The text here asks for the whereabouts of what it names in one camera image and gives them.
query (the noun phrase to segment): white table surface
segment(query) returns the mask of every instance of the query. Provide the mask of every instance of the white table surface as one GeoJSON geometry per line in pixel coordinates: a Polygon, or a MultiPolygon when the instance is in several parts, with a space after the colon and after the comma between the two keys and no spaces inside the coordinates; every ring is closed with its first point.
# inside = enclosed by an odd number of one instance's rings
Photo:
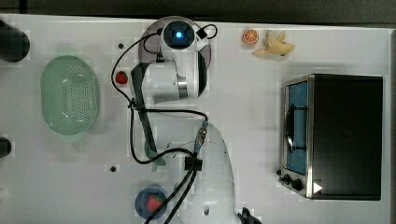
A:
{"type": "MultiPolygon", "coordinates": [[[[0,62],[0,135],[14,145],[11,156],[0,160],[0,188],[7,193],[0,202],[0,223],[140,223],[133,195],[144,181],[163,176],[127,157],[129,112],[109,74],[121,54],[117,45],[129,46],[153,21],[21,15],[0,19],[31,40],[27,59],[0,62]],[[50,60],[64,54],[87,62],[100,83],[99,119],[78,144],[62,140],[41,115],[41,73],[50,60]],[[120,171],[106,172],[111,164],[120,171]]],[[[389,223],[391,30],[215,24],[219,34],[212,40],[208,86],[201,98],[178,104],[206,112],[223,134],[233,165],[236,209],[252,209],[265,224],[389,223]],[[257,29],[260,37],[268,29],[286,30],[286,40],[295,49],[282,60],[255,58],[252,48],[241,43],[247,28],[257,29]],[[308,201],[278,183],[281,86],[312,73],[384,78],[381,201],[308,201]]],[[[136,55],[137,49],[127,54],[120,68],[129,74],[136,55]]]]}

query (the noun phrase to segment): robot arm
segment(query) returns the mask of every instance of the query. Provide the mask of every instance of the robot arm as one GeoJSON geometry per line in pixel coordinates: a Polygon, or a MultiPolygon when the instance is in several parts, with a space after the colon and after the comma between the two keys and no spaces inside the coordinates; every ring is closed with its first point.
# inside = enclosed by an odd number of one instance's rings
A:
{"type": "MultiPolygon", "coordinates": [[[[134,92],[136,108],[139,111],[146,141],[150,149],[155,152],[157,149],[150,121],[144,109],[155,109],[158,103],[196,98],[202,94],[207,81],[207,68],[200,51],[209,43],[203,29],[196,25],[190,26],[184,21],[167,23],[161,31],[160,41],[164,62],[140,63],[132,71],[132,92],[134,92]]],[[[171,124],[164,124],[163,127],[171,127],[171,124]]],[[[180,133],[174,132],[174,134],[177,136],[188,134],[179,131],[180,133]]],[[[194,223],[260,224],[247,209],[243,210],[242,215],[235,213],[230,158],[221,135],[216,128],[208,126],[206,121],[199,129],[193,143],[194,152],[198,153],[201,147],[202,153],[198,155],[203,161],[212,162],[202,167],[202,178],[196,180],[194,186],[195,190],[201,193],[188,194],[186,201],[189,209],[180,211],[182,215],[178,219],[180,223],[191,223],[191,218],[194,217],[194,223]],[[212,132],[210,142],[205,141],[205,136],[210,130],[212,132]]],[[[168,169],[171,169],[170,174],[179,175],[180,172],[185,172],[184,169],[179,170],[184,166],[181,163],[173,163],[174,160],[171,158],[167,162],[174,164],[167,165],[168,169]]]]}
{"type": "Polygon", "coordinates": [[[142,99],[136,99],[138,103],[155,108],[158,103],[199,97],[207,81],[205,59],[200,51],[208,43],[205,31],[196,25],[184,21],[165,25],[160,44],[165,62],[146,64],[140,74],[142,99]]]}

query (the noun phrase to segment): green colander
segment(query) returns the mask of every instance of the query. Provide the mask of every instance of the green colander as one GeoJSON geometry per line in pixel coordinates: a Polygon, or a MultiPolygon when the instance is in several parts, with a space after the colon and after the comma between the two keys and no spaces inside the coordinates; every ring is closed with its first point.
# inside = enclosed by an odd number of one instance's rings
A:
{"type": "Polygon", "coordinates": [[[43,117],[56,133],[87,131],[99,114],[99,87],[95,73],[80,58],[61,56],[41,75],[43,117]]]}

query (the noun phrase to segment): orange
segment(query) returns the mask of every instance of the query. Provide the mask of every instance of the orange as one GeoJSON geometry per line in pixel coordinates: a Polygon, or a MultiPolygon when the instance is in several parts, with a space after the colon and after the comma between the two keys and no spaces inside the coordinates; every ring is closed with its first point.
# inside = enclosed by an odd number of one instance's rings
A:
{"type": "Polygon", "coordinates": [[[247,29],[244,32],[243,40],[247,44],[256,44],[259,40],[259,34],[253,29],[247,29]]]}

